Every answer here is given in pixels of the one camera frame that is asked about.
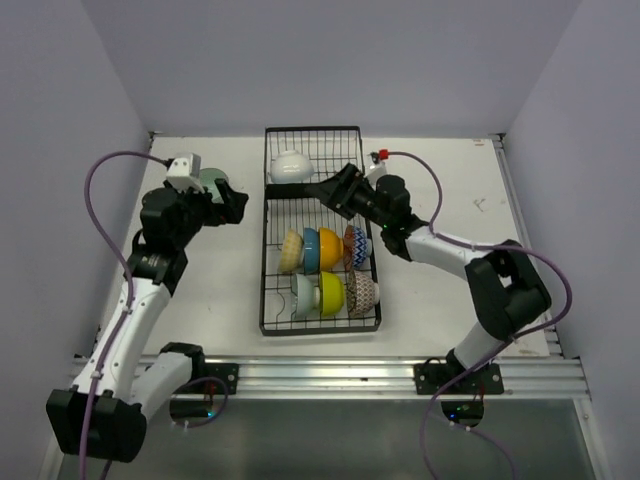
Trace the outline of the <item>mint green floral bowl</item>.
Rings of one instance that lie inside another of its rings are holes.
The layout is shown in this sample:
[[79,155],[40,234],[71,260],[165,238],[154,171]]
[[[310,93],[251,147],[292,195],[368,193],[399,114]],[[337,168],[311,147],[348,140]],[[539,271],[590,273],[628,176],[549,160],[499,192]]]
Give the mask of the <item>mint green floral bowl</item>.
[[224,200],[220,194],[216,181],[224,180],[229,181],[227,174],[218,168],[204,168],[200,170],[199,180],[203,187],[205,187],[212,194],[213,203],[223,203]]

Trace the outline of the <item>white ceramic bowl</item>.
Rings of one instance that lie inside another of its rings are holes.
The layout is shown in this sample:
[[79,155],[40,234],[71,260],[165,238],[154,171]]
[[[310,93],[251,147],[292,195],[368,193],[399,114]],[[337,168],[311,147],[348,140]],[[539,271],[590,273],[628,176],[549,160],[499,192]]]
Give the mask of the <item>white ceramic bowl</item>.
[[270,178],[274,184],[301,183],[310,180],[314,173],[309,158],[297,150],[281,152],[270,167]]

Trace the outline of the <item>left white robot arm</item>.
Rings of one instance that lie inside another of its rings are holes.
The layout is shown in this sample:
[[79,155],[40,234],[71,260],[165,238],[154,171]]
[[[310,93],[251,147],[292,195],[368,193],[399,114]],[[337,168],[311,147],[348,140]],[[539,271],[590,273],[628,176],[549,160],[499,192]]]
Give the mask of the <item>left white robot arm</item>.
[[176,391],[205,384],[229,395],[226,379],[213,375],[199,345],[170,342],[143,373],[144,347],[173,298],[186,269],[186,246],[204,227],[238,224],[249,197],[224,179],[211,192],[180,192],[164,185],[142,199],[141,227],[132,240],[125,281],[114,312],[90,359],[67,389],[51,392],[46,412],[65,454],[131,462],[154,414]]

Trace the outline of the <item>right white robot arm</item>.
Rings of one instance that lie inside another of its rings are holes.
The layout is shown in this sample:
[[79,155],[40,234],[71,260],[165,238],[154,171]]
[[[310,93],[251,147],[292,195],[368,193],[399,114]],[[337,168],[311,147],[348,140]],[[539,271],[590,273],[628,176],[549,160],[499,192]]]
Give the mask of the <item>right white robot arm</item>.
[[449,351],[440,375],[454,391],[476,386],[482,365],[551,307],[546,286],[518,242],[481,246],[435,232],[432,222],[413,213],[411,195],[397,175],[383,175],[371,184],[348,165],[305,191],[346,219],[359,215],[378,225],[391,254],[467,282],[476,323]]

